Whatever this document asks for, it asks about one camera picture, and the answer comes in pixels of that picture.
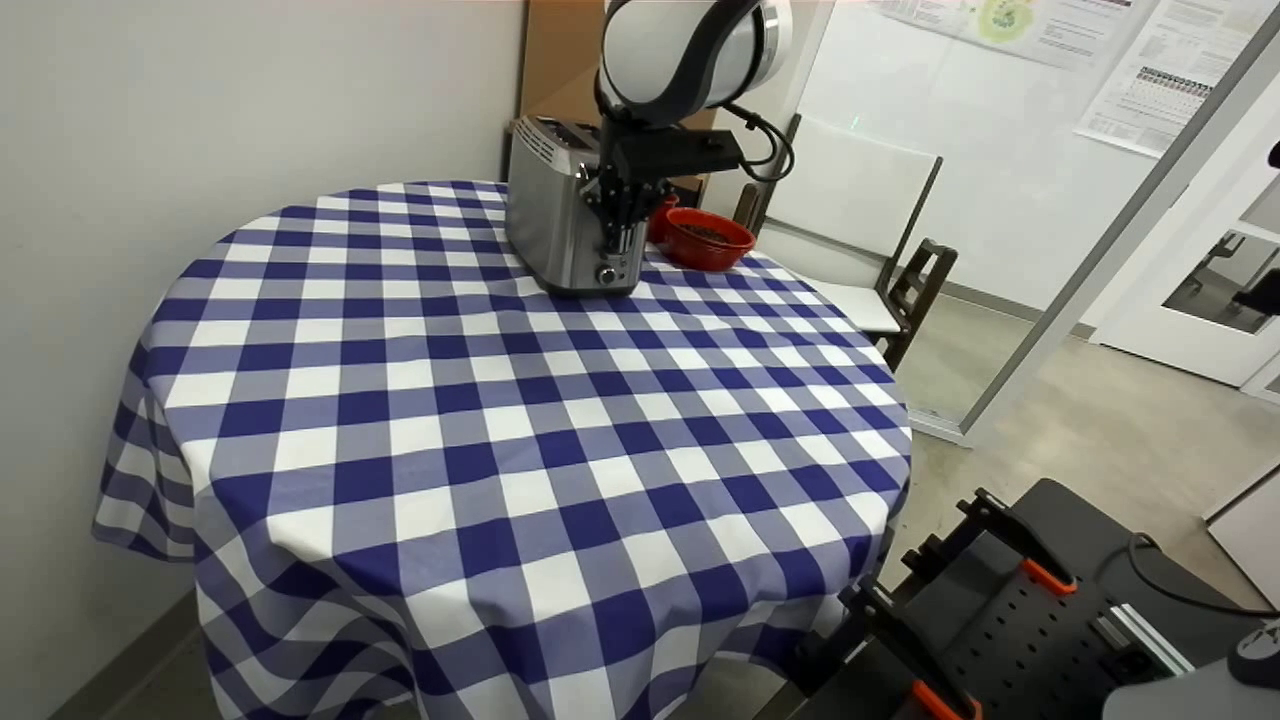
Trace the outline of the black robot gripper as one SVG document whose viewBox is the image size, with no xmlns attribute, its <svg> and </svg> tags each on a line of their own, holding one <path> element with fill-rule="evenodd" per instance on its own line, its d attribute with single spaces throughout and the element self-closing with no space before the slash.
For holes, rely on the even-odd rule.
<svg viewBox="0 0 1280 720">
<path fill-rule="evenodd" d="M 649 218 L 667 196 L 670 176 L 740 165 L 744 153 L 728 133 L 607 123 L 601 141 L 601 196 L 590 200 L 601 252 L 621 252 L 621 239 L 622 246 L 645 252 Z"/>
</svg>

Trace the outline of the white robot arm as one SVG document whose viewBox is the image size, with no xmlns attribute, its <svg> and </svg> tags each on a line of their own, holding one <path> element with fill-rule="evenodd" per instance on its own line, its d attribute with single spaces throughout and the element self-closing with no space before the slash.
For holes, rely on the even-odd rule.
<svg viewBox="0 0 1280 720">
<path fill-rule="evenodd" d="M 788 42 L 791 0 L 607 0 L 595 73 L 607 252 L 664 200 L 667 176 L 744 167 L 732 133 L 687 126 L 687 115 L 734 106 Z"/>
</svg>

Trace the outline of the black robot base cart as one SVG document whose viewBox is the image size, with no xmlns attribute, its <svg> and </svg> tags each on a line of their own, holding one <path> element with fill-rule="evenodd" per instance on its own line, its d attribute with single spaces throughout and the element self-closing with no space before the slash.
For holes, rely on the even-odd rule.
<svg viewBox="0 0 1280 720">
<path fill-rule="evenodd" d="M 959 512 L 842 599 L 791 720 L 1280 720 L 1271 613 L 1057 478 Z"/>
</svg>

